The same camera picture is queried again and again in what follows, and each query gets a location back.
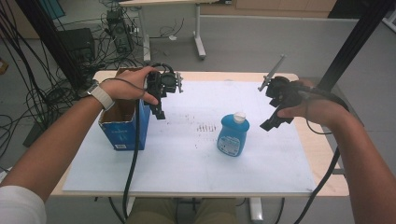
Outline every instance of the person's right arm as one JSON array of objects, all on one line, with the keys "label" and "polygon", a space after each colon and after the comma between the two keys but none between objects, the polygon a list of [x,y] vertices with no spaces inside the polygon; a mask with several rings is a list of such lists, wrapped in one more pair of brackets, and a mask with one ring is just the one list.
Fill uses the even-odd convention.
[{"label": "person's right arm", "polygon": [[356,223],[395,223],[396,178],[361,123],[343,107],[317,99],[278,112],[281,118],[305,117],[327,126],[339,146]]}]

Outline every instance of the blue box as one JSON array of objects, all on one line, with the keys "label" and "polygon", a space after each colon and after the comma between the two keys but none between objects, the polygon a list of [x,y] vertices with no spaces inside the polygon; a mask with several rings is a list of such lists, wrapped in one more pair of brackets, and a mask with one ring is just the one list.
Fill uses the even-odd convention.
[{"label": "blue box", "polygon": [[[136,134],[135,100],[116,100],[99,118],[99,126],[116,150],[134,150]],[[139,150],[146,144],[150,109],[139,100],[140,137]]]}]

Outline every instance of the blue bottle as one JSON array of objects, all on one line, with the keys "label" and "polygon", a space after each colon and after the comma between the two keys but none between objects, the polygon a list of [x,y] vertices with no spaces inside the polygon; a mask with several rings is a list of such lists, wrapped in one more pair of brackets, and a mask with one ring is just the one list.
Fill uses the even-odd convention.
[{"label": "blue bottle", "polygon": [[221,120],[222,129],[218,138],[218,149],[225,154],[237,157],[244,149],[250,124],[243,112],[226,115]]}]

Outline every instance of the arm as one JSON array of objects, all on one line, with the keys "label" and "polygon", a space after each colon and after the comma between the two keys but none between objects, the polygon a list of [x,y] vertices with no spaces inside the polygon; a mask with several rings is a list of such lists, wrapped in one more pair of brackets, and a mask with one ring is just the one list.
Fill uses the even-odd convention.
[{"label": "arm", "polygon": [[[137,72],[126,71],[118,77],[134,83],[137,87],[143,87],[146,74],[150,71],[155,69],[145,67]],[[109,80],[100,86],[113,100],[136,99],[142,96],[142,90],[118,80]],[[158,104],[155,97],[148,93],[142,99]],[[99,101],[92,96],[78,101],[32,144],[0,187],[24,187],[45,202],[76,156],[86,133],[102,109]]]},{"label": "arm", "polygon": [[[280,110],[278,115],[305,117],[306,104]],[[396,178],[361,123],[340,105],[323,99],[310,100],[308,110],[308,119],[327,126],[338,143],[355,222],[394,222]]]}]

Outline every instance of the pants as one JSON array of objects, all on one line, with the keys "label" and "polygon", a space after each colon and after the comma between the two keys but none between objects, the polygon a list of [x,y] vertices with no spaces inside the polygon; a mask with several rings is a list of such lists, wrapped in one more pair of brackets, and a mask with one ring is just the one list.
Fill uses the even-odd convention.
[{"label": "pants", "polygon": [[[126,223],[175,224],[177,205],[169,198],[136,198]],[[237,224],[235,199],[202,199],[195,224]]]}]

